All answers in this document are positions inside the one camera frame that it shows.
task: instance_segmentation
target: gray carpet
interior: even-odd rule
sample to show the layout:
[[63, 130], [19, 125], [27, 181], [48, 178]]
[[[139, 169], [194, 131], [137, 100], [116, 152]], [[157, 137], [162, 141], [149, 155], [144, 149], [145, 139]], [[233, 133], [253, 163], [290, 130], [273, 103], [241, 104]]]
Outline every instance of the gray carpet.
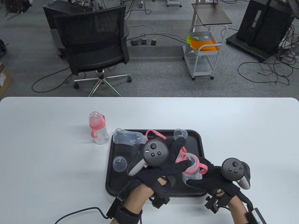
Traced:
[[[7, 66], [13, 77], [13, 83], [2, 97], [7, 96], [87, 96], [95, 83], [80, 83], [78, 90], [73, 88], [73, 82], [64, 84], [49, 93], [34, 93], [31, 85], [37, 79], [47, 74], [68, 67], [66, 61], [57, 56], [57, 50], [49, 32], [49, 26], [42, 6], [51, 0], [34, 0], [33, 6], [24, 14], [7, 20], [13, 14], [5, 17], [4, 5], [0, 4], [0, 38], [7, 44], [8, 53], [0, 60]], [[119, 1], [105, 0], [107, 7], [119, 4]], [[233, 24], [230, 28], [238, 29], [248, 3], [238, 1], [236, 4], [220, 3]], [[147, 24], [158, 32], [179, 34], [187, 37], [191, 25], [193, 10], [190, 1], [184, 1], [183, 7], [166, 7], [166, 0], [152, 2], [147, 0], [146, 9], [151, 9], [150, 15], [144, 11], [132, 11], [127, 21], [128, 26]], [[153, 33], [147, 27], [132, 27], [129, 37], [139, 36], [141, 33]], [[221, 28], [213, 28], [216, 39], [220, 41]], [[229, 30], [228, 36], [235, 31]], [[256, 62], [245, 53], [224, 44], [219, 58], [215, 79], [199, 77], [191, 80], [185, 62], [182, 60], [182, 43], [167, 37], [156, 36], [157, 46], [129, 46], [130, 62], [120, 64], [113, 71], [106, 71], [106, 75], [120, 75], [131, 73], [133, 82], [126, 79], [111, 80], [122, 96], [132, 97], [294, 97], [299, 99], [299, 77], [295, 70], [289, 77], [291, 84], [285, 86], [274, 83], [252, 83], [237, 73], [238, 66], [243, 62]], [[277, 65], [277, 71], [287, 75], [287, 66]], [[262, 72], [257, 64], [245, 65], [242, 74], [255, 81], [275, 81], [276, 76], [261, 76]], [[48, 90], [60, 84], [70, 71], [64, 71], [39, 82], [35, 89]], [[94, 72], [87, 73], [88, 78], [95, 77]], [[94, 96], [115, 96], [105, 85], [101, 85]]]

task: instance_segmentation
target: hand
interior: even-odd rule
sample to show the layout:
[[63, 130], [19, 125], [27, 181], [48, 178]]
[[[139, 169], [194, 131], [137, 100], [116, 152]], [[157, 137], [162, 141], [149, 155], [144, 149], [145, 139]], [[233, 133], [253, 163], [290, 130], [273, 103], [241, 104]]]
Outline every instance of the hand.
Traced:
[[187, 180], [187, 185], [202, 189], [211, 196], [222, 196], [222, 190], [230, 197], [237, 195], [237, 193], [240, 191], [240, 188], [234, 185], [232, 181], [229, 181], [223, 177], [220, 166], [214, 166], [210, 161], [203, 157], [200, 157], [199, 161], [208, 166], [208, 172], [202, 176], [202, 180]]
[[186, 143], [184, 138], [178, 138], [177, 140], [165, 139], [163, 142], [168, 147], [168, 158], [166, 161], [159, 167], [148, 166], [147, 168], [142, 168], [136, 174], [136, 177], [149, 187], [153, 186], [161, 177], [167, 177], [170, 184], [174, 185], [175, 177], [191, 166], [191, 161], [189, 160], [176, 164], [176, 158], [179, 155], [180, 149]]

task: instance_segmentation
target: black tray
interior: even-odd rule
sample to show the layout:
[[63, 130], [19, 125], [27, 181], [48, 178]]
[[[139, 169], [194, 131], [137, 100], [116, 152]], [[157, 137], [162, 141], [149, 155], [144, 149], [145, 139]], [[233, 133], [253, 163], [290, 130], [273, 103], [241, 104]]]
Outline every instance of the black tray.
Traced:
[[[147, 130], [128, 130], [128, 131], [136, 131], [140, 132], [143, 135], [147, 132]], [[174, 130], [156, 130], [167, 138], [173, 138]], [[202, 148], [202, 139], [200, 135], [193, 130], [187, 130], [188, 138], [186, 139], [185, 148], [187, 152], [192, 153], [198, 157], [204, 157], [204, 151]], [[148, 135], [148, 139], [161, 139], [157, 137], [154, 133], [150, 132]], [[132, 179], [132, 177], [128, 176], [126, 173], [126, 169], [123, 172], [116, 172], [113, 169], [112, 162], [115, 157], [122, 156], [126, 159], [127, 163], [131, 162], [131, 148], [132, 146], [124, 145], [124, 144], [115, 144], [113, 139], [111, 138], [110, 145], [110, 153], [109, 153], [109, 161], [108, 161], [108, 170], [106, 177], [106, 190], [111, 195], [116, 197], [117, 194], [122, 190], [122, 188], [127, 184], [127, 182]], [[198, 190], [196, 188], [189, 187], [184, 184], [181, 178], [181, 174], [179, 178], [176, 180], [176, 184], [173, 187], [169, 187], [167, 189], [167, 194], [169, 197], [201, 197], [206, 193], [204, 191]]]

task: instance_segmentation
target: white cart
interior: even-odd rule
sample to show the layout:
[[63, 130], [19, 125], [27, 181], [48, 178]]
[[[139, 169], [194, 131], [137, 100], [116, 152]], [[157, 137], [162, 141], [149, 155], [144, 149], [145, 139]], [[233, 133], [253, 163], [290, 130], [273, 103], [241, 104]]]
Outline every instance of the white cart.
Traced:
[[182, 7], [182, 3], [183, 0], [167, 0], [167, 7], [169, 7], [169, 5], [179, 5]]
[[[206, 32], [194, 32], [193, 29], [195, 26], [202, 26], [201, 24], [191, 26], [189, 30], [189, 35], [198, 39], [208, 39], [212, 40], [215, 44], [203, 45], [201, 46], [198, 51], [191, 48], [190, 44], [186, 44], [183, 46], [184, 50], [184, 57], [183, 59], [186, 62], [188, 67], [189, 73], [192, 76], [192, 80], [195, 80], [196, 76], [210, 76], [211, 79], [214, 79], [214, 72], [216, 70], [219, 54], [222, 48], [222, 44], [225, 39], [225, 35], [227, 32], [226, 25], [207, 25], [208, 31]], [[213, 34], [210, 32], [210, 28], [213, 26], [223, 26], [225, 27], [225, 33], [222, 38], [222, 42], [217, 43], [216, 39], [214, 38]], [[217, 51], [201, 51], [204, 47], [216, 47]], [[217, 55], [216, 62], [214, 66], [212, 65], [209, 55]]]

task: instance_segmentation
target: white table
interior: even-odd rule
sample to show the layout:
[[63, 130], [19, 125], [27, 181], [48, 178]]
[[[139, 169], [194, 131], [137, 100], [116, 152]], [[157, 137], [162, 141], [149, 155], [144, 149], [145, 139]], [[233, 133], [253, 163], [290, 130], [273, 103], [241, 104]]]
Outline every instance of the white table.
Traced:
[[[5, 98], [0, 103], [0, 223], [54, 224], [98, 206], [105, 190], [110, 143], [97, 145], [88, 116], [106, 116], [110, 135], [124, 129], [193, 129], [205, 157], [246, 161], [251, 189], [243, 191], [268, 224], [298, 223], [299, 103], [292, 98]], [[143, 223], [232, 224], [195, 198], [172, 198], [159, 210], [146, 204]], [[99, 212], [60, 224], [109, 223]]]

